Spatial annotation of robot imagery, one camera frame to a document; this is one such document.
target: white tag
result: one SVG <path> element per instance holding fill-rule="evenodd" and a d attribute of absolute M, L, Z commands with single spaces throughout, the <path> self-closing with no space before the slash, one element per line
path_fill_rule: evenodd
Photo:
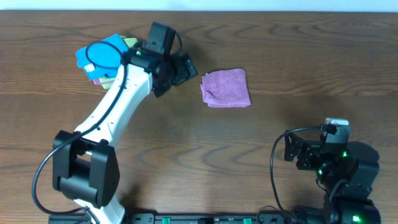
<path fill-rule="evenodd" d="M 90 64 L 85 66 L 85 70 L 86 70 L 86 72 L 92 72 L 92 71 L 95 70 L 95 67 L 94 67 L 94 65 L 92 63 L 90 63 Z"/>

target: green light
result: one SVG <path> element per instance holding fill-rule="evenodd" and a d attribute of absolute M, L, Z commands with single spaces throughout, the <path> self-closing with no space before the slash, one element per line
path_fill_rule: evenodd
<path fill-rule="evenodd" d="M 354 221 L 354 222 L 357 222 L 357 223 L 361 223 L 361 219 L 360 219 L 359 216 L 357 216 L 357 215 L 354 215 L 354 216 L 353 216 L 353 221 Z"/>

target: purple cloth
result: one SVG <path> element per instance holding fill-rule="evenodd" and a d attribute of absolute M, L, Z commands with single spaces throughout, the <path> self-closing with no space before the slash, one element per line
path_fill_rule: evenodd
<path fill-rule="evenodd" d="M 99 80 L 99 78 L 96 78 L 96 79 L 94 79 L 93 81 L 94 81 L 94 84 L 95 84 L 95 85 L 111 84 L 111 83 L 114 82 L 114 80 L 112 80 L 112 81 L 106 81 L 106 82 L 101 83 L 101 81 Z"/>
<path fill-rule="evenodd" d="M 202 77 L 203 102 L 212 108 L 251 105 L 246 72 L 242 68 L 212 72 Z"/>

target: white wall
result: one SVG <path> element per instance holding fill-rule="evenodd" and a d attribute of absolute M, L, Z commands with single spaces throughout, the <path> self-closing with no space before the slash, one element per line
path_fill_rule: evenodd
<path fill-rule="evenodd" d="M 0 9 L 398 12 L 398 0 L 0 0 Z"/>

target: wood grain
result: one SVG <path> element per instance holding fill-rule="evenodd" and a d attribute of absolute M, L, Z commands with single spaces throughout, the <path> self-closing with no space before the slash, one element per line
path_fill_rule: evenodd
<path fill-rule="evenodd" d="M 379 151 L 371 199 L 384 223 L 398 222 L 397 14 L 2 11 L 0 223 L 46 222 L 30 196 L 33 174 L 58 131 L 73 131 L 105 94 L 76 67 L 75 52 L 115 33 L 145 38 L 152 21 L 181 33 L 200 75 L 244 68 L 252 105 L 208 108 L 200 75 L 149 96 L 120 142 L 124 205 L 158 212 L 275 205 L 268 166 L 276 137 L 330 116 L 349 119 L 351 140 Z M 314 173 L 284 162 L 281 149 L 275 182 L 283 206 L 321 207 Z M 50 166 L 39 198 L 55 210 L 75 206 L 52 189 Z"/>

